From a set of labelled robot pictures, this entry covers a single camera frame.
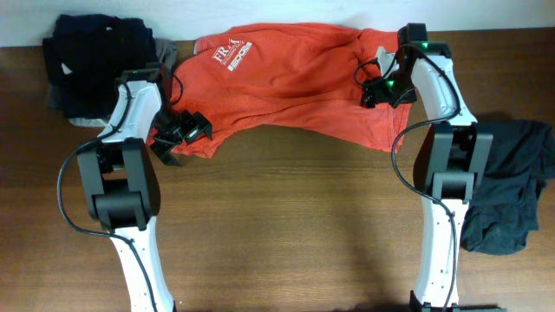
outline navy garment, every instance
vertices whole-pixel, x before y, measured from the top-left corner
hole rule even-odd
[[[114,79],[158,61],[153,32],[142,20],[104,15],[61,15],[42,51],[67,118],[107,117],[117,102]]]
[[[480,123],[493,133],[484,178],[465,216],[460,244],[468,251],[509,255],[538,230],[538,200],[555,178],[552,127],[537,121]]]

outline dark gray cloth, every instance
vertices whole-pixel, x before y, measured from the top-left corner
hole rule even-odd
[[[158,61],[164,63],[167,70],[173,73],[173,65],[177,59],[177,43],[167,39],[154,39]]]
[[[555,178],[552,127],[537,121],[480,123],[493,133],[484,178],[473,195],[460,243],[468,251],[509,255],[538,230],[538,200]]]

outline printed logo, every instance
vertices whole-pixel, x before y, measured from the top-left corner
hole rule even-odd
[[[212,55],[212,58],[220,64],[226,64],[236,49],[237,47],[235,46],[219,47],[216,52],[214,52],[214,55]]]
[[[245,43],[243,40],[233,40],[233,39],[229,39],[229,45],[239,45],[239,44],[243,44]]]
[[[245,57],[245,55],[247,54],[247,52],[249,52],[249,49],[251,49],[251,45],[252,43],[247,42],[243,48],[241,48],[239,50],[239,52],[237,53],[237,55],[235,55],[235,58],[233,59],[232,63],[229,64],[229,66],[227,67],[227,69],[229,69],[230,71],[233,71],[235,68],[237,68],[237,66],[239,66],[239,64],[241,63],[241,61],[243,61],[243,57]]]

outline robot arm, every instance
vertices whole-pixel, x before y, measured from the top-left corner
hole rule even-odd
[[[444,42],[429,42],[424,24],[408,24],[399,30],[398,43],[400,49],[395,54],[378,49],[375,63],[380,66],[383,79],[363,85],[362,104],[374,107],[388,102],[396,107],[415,101],[416,88],[428,120],[451,117],[432,123],[413,170],[415,189],[428,196],[422,197],[421,267],[415,291],[411,292],[410,308],[418,312],[440,311],[444,307],[447,311],[460,311],[455,282],[450,292],[459,249],[454,242],[460,241],[469,201],[480,187],[493,136],[480,129],[468,111],[454,79],[451,52]],[[441,201],[454,217],[450,218],[444,207],[429,197]]]
[[[167,165],[176,165],[169,151],[202,133],[210,138],[212,126],[200,113],[178,114],[169,106],[171,84],[161,64],[126,71],[121,79],[130,94],[126,86],[119,87],[120,97],[109,122],[116,125],[125,116],[121,127],[100,145],[77,154],[88,213],[106,231],[133,242],[137,255],[121,239],[111,238],[120,256],[131,310],[171,312],[175,304],[164,281],[155,233],[160,187],[145,142],[155,127],[157,141],[151,149]],[[112,126],[99,137],[110,132]],[[109,178],[111,172],[122,169],[125,179]]]

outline gray fabric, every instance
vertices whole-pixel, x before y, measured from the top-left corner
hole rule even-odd
[[[167,39],[154,39],[156,44],[156,56],[158,60],[166,65],[166,68],[173,72],[173,65],[177,59],[177,43]]]
[[[166,68],[173,72],[173,66],[177,59],[177,43],[167,39],[154,39],[156,45],[156,56],[160,62],[163,62]],[[52,84],[46,91],[46,108],[60,110],[61,107],[60,89]],[[108,125],[109,116],[107,118],[69,118],[69,122],[78,127],[105,127]]]

